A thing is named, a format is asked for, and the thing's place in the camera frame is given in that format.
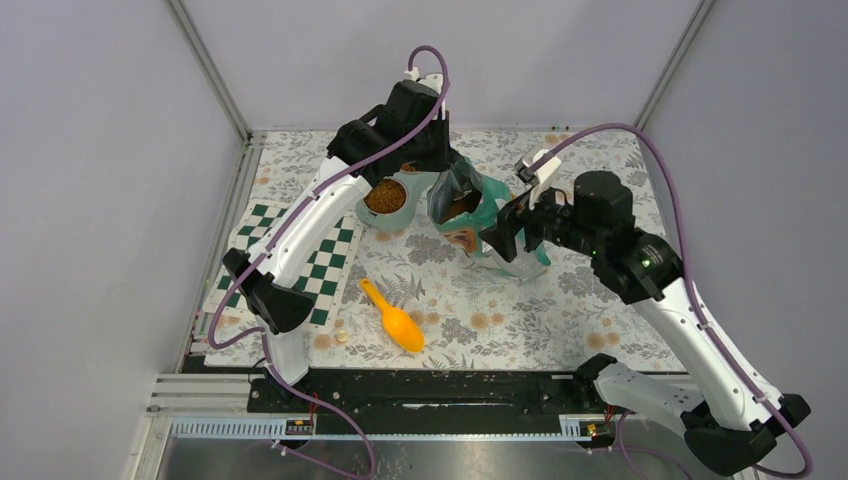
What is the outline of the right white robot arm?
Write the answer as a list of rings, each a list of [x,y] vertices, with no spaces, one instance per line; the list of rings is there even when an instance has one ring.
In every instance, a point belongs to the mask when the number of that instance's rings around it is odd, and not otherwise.
[[[499,211],[481,233],[506,261],[543,243],[587,255],[593,274],[664,339],[694,382],[686,390],[598,354],[575,373],[575,402],[640,414],[680,436],[710,470],[731,475],[768,455],[810,406],[758,376],[743,359],[725,359],[732,343],[701,303],[691,301],[680,257],[635,224],[633,196],[608,171],[581,174],[574,195],[528,191]]]

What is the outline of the yellow plastic scoop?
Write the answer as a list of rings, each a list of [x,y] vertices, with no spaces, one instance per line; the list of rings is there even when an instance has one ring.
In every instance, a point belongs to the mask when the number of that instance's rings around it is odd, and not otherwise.
[[[407,352],[422,352],[426,345],[426,339],[422,330],[410,315],[388,302],[376,285],[368,278],[360,280],[360,287],[380,311],[382,326],[389,337]]]

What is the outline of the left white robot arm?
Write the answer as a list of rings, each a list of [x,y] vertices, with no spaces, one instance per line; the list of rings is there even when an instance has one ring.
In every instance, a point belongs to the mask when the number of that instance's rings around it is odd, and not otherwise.
[[[307,260],[336,223],[385,178],[410,165],[449,168],[449,122],[443,74],[396,83],[388,100],[341,126],[304,192],[279,222],[247,250],[230,249],[224,267],[263,328],[272,398],[288,411],[309,401],[305,323],[312,298],[296,283]]]

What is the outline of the teal dog food bag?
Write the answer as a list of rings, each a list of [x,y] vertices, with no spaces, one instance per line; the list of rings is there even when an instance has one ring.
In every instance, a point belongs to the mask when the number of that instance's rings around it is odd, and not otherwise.
[[[492,227],[501,207],[513,199],[502,181],[478,172],[462,155],[438,175],[427,193],[427,213],[436,230],[472,262],[521,281],[541,275],[551,265],[545,249],[523,250],[524,234],[516,237],[516,258],[508,262],[480,237]]]

